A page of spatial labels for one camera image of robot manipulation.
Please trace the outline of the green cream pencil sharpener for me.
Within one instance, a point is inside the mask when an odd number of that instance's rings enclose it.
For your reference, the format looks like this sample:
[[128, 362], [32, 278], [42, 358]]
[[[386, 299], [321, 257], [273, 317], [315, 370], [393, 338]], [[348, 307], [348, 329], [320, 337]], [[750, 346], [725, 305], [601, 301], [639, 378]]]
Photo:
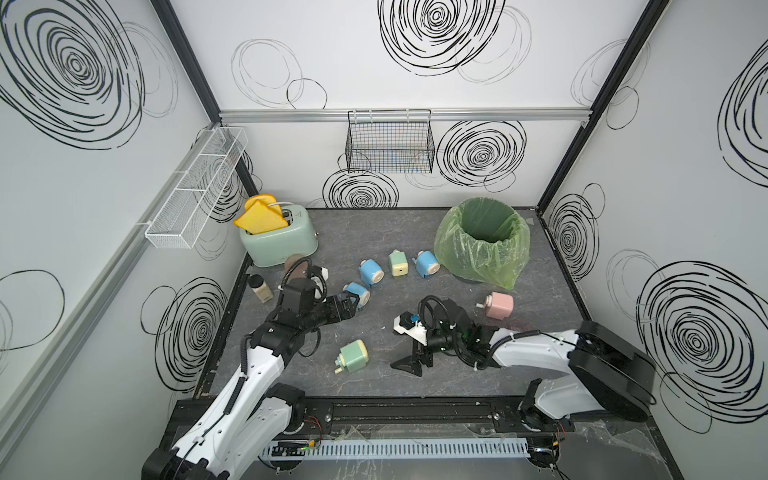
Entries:
[[355, 340], [340, 349], [335, 359], [335, 374], [356, 372], [369, 363], [370, 357], [364, 342]]

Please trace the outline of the pink pencil sharpener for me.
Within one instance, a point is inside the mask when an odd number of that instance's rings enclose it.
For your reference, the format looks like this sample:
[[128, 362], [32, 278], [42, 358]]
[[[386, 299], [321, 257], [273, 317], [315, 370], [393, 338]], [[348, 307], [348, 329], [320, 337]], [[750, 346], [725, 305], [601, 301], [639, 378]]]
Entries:
[[505, 293], [489, 293], [482, 302], [475, 305], [484, 315], [494, 320], [508, 318], [514, 310], [514, 298]]

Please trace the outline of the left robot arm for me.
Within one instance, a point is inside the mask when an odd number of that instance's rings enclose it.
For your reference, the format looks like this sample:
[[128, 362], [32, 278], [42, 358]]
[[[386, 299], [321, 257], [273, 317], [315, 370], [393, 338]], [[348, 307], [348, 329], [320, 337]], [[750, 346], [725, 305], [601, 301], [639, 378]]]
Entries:
[[294, 278], [275, 308], [241, 342], [240, 367], [190, 430], [169, 450], [155, 449], [144, 479], [239, 479], [279, 434], [304, 424], [303, 391], [279, 378], [307, 334], [353, 318], [360, 298], [343, 291], [317, 298], [323, 282]]

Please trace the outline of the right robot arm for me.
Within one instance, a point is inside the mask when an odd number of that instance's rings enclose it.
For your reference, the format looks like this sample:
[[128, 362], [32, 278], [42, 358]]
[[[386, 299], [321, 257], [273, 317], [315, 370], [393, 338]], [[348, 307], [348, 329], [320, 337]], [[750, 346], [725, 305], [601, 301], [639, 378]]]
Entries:
[[572, 414], [606, 411], [644, 422], [656, 402], [655, 363], [607, 327], [585, 321], [561, 332], [514, 331], [477, 324], [450, 301], [439, 305], [430, 324], [423, 314], [404, 312], [393, 321], [411, 338], [409, 356], [392, 368], [422, 376], [437, 353], [452, 353], [475, 371], [534, 367], [556, 371], [556, 379], [534, 379], [518, 406], [527, 428], [542, 431]]

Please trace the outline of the blue sharpener front left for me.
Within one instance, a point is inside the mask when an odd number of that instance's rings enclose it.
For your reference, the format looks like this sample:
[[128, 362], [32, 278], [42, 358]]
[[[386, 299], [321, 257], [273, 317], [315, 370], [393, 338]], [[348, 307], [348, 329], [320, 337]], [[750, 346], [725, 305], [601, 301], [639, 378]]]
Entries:
[[371, 298], [370, 291], [359, 283], [350, 282], [344, 286], [344, 290], [347, 292], [353, 293], [359, 297], [358, 304], [357, 304], [358, 310], [362, 310], [370, 301], [370, 298]]

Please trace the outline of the blue sharpener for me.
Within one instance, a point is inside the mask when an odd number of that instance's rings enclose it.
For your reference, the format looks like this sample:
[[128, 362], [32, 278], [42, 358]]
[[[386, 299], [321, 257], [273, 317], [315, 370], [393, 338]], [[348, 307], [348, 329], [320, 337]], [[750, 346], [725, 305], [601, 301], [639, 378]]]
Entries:
[[417, 273], [422, 278], [433, 276], [440, 270], [440, 263], [435, 255], [429, 250], [419, 251], [412, 261]]
[[368, 287], [380, 283], [385, 274], [382, 267], [373, 259], [366, 259], [360, 263], [359, 273], [361, 280]]
[[370, 291], [359, 283], [350, 282], [344, 286], [344, 290], [347, 292], [353, 293], [359, 297], [358, 304], [357, 304], [358, 310], [362, 310], [370, 301], [370, 298], [371, 298]]

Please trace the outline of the blue sharpener middle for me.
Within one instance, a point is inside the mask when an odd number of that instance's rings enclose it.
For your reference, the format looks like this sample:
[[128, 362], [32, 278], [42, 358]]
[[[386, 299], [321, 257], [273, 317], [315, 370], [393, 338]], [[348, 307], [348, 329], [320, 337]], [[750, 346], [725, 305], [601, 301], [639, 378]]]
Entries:
[[359, 273], [361, 280], [368, 287], [380, 283], [385, 274], [382, 267], [373, 259], [366, 259], [360, 263]]

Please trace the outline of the yellow green pencil sharpener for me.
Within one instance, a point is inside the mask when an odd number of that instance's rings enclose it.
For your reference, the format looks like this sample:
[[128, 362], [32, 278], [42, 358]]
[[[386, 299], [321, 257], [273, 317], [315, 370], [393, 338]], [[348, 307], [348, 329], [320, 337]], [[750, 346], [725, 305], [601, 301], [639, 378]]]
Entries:
[[389, 265], [393, 277], [401, 277], [408, 274], [409, 263], [405, 252], [393, 250], [389, 255]]

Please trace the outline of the blue sharpener right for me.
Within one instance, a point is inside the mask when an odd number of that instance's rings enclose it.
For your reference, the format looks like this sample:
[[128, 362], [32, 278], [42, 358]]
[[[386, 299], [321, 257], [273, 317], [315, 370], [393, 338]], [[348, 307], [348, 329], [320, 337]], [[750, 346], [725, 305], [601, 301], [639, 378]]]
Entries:
[[440, 263], [435, 255], [429, 250], [419, 251], [412, 261], [417, 273], [422, 278], [433, 276], [440, 270]]

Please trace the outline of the small black-capped bottle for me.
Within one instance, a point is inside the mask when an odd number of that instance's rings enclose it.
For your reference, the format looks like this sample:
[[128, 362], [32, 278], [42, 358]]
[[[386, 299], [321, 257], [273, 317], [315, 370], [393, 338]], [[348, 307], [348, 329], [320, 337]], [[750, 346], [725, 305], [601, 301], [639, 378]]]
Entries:
[[262, 304], [268, 303], [274, 297], [271, 288], [260, 274], [251, 274], [247, 279], [247, 285]]

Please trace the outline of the mint green toaster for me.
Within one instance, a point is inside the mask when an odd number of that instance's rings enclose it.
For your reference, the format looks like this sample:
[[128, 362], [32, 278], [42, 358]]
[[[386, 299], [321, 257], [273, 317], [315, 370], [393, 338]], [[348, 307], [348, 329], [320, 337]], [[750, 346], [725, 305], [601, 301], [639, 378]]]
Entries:
[[286, 210], [290, 213], [291, 222], [285, 228], [259, 235], [240, 230], [240, 241], [255, 266], [278, 266], [292, 255], [309, 256], [317, 251], [319, 240], [306, 208], [290, 204]]

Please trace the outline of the bin with green bag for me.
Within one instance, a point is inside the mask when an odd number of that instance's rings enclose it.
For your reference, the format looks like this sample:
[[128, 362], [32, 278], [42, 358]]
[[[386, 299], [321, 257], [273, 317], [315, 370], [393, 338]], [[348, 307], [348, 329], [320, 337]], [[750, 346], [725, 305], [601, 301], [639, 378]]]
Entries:
[[512, 290], [530, 260], [530, 244], [530, 227], [513, 207], [475, 197], [448, 210], [433, 253], [456, 277]]

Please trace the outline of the yellow toy toast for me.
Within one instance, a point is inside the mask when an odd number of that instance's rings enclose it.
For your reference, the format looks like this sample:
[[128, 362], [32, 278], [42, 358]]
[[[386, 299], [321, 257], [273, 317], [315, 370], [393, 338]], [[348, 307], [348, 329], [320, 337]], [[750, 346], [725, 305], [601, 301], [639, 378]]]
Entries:
[[244, 203], [245, 212], [234, 220], [234, 225], [241, 230], [258, 235], [289, 226], [283, 216], [282, 207], [277, 199], [269, 194], [260, 194], [248, 198]]

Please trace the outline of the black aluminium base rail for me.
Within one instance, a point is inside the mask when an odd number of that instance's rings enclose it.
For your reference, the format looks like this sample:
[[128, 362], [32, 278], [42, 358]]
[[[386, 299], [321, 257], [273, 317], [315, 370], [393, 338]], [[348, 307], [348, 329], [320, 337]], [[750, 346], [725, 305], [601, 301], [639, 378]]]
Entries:
[[[186, 433], [213, 403], [215, 397], [181, 400], [174, 407], [163, 432], [161, 444]], [[325, 434], [340, 433], [342, 426], [363, 425], [426, 425], [426, 424], [479, 424], [491, 427], [495, 433], [534, 434], [527, 429], [518, 413], [522, 396], [491, 397], [326, 397], [307, 396], [299, 406], [305, 407], [304, 416], [319, 420]], [[545, 433], [554, 433], [559, 425], [566, 433], [575, 431], [575, 423], [604, 420], [626, 420], [606, 411], [570, 414], [559, 424], [545, 427]]]

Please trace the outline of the white mesh wall shelf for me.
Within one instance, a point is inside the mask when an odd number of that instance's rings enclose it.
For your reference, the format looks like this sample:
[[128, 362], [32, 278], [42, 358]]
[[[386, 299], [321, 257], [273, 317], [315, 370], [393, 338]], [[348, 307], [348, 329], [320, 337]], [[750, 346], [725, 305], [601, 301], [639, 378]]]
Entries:
[[195, 246], [247, 145], [240, 127], [216, 126], [201, 132], [180, 179], [145, 231], [155, 248]]

